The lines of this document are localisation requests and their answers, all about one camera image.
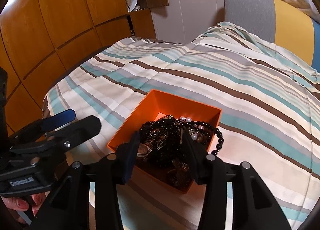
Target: metal bolt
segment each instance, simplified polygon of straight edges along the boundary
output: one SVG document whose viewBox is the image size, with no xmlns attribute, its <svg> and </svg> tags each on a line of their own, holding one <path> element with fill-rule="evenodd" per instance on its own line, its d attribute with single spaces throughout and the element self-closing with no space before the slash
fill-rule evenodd
<svg viewBox="0 0 320 230">
<path fill-rule="evenodd" d="M 30 164 L 31 165 L 36 165 L 38 162 L 40 161 L 40 157 L 34 157 L 31 161 Z"/>
<path fill-rule="evenodd" d="M 110 153 L 107 155 L 108 160 L 115 160 L 117 158 L 117 155 L 115 153 Z"/>
<path fill-rule="evenodd" d="M 242 167 L 244 167 L 245 169 L 249 169 L 251 167 L 251 164 L 248 163 L 248 162 L 243 162 L 242 164 Z"/>
<path fill-rule="evenodd" d="M 63 144 L 66 148 L 70 148 L 71 144 L 69 141 L 64 142 Z"/>
<path fill-rule="evenodd" d="M 81 166 L 80 162 L 73 162 L 71 165 L 74 169 L 78 169 Z"/>
<path fill-rule="evenodd" d="M 51 141 L 54 139 L 54 135 L 50 135 L 48 138 L 47 138 L 47 141 Z"/>
<path fill-rule="evenodd" d="M 213 154 L 208 154 L 206 157 L 208 161 L 214 161 L 216 159 L 216 157 Z"/>
</svg>

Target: hand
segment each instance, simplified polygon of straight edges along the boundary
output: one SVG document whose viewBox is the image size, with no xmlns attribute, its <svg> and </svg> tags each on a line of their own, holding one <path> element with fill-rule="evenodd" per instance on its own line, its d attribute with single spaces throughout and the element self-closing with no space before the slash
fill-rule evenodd
<svg viewBox="0 0 320 230">
<path fill-rule="evenodd" d="M 44 202 L 46 196 L 44 193 L 31 195 L 35 205 L 32 206 L 32 212 L 36 215 Z M 24 201 L 21 198 L 4 198 L 1 197 L 5 206 L 8 208 L 9 212 L 13 215 L 13 217 L 20 223 L 26 223 L 22 217 L 20 217 L 15 211 L 27 211 L 29 209 L 28 202 Z"/>
</svg>

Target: necklace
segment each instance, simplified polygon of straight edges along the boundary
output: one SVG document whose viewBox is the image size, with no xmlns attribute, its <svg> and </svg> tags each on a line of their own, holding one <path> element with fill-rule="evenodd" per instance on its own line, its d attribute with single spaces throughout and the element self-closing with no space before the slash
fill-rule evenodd
<svg viewBox="0 0 320 230">
<path fill-rule="evenodd" d="M 192 140 L 207 148 L 213 135 L 218 139 L 216 150 L 212 151 L 217 155 L 223 146 L 223 136 L 218 128 L 206 122 L 193 121 L 190 117 L 174 118 L 167 115 L 157 121 L 146 122 L 139 130 L 140 147 L 138 157 L 150 162 L 159 168 L 172 166 L 177 159 L 186 164 L 185 156 L 182 152 L 182 132 L 188 131 Z"/>
</svg>

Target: striped bedspread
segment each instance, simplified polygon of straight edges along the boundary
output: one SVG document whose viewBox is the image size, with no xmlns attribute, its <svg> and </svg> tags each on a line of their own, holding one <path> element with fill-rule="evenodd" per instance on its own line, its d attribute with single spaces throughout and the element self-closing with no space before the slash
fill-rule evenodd
<svg viewBox="0 0 320 230">
<path fill-rule="evenodd" d="M 151 90 L 222 109 L 225 144 L 219 157 L 249 161 L 297 229 L 320 196 L 318 74 L 297 56 L 231 23 L 181 45 L 126 38 L 75 69 L 44 99 L 44 116 L 72 108 L 100 118 L 101 133 L 68 153 L 91 163 Z M 90 202 L 94 206 L 94 184 Z M 197 229 L 205 186 L 180 194 L 134 170 L 118 187 L 125 229 Z M 232 222 L 228 184 L 226 229 Z"/>
</svg>

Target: white bowl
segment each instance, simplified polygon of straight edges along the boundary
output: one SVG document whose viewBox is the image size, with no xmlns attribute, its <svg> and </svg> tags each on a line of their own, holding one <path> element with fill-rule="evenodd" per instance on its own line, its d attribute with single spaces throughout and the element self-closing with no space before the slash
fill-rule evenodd
<svg viewBox="0 0 320 230">
<path fill-rule="evenodd" d="M 138 0 L 125 0 L 127 1 L 128 12 L 131 12 L 136 7 Z"/>
</svg>

